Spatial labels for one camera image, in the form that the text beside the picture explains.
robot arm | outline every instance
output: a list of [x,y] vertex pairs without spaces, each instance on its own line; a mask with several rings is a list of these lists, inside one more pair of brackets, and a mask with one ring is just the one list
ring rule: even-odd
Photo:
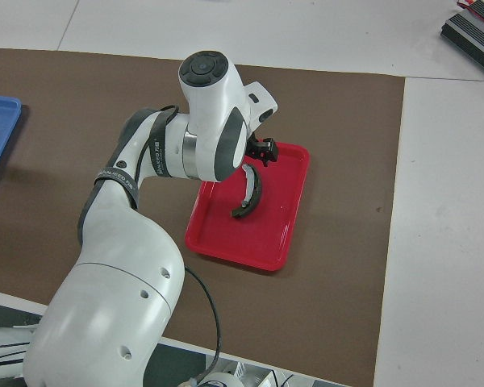
[[136,212],[138,189],[150,176],[226,179],[277,109],[260,84],[244,87],[219,52],[187,58],[179,79],[190,114],[175,106],[138,111],[97,176],[79,220],[81,255],[25,356],[29,387],[141,387],[184,265],[170,236]]

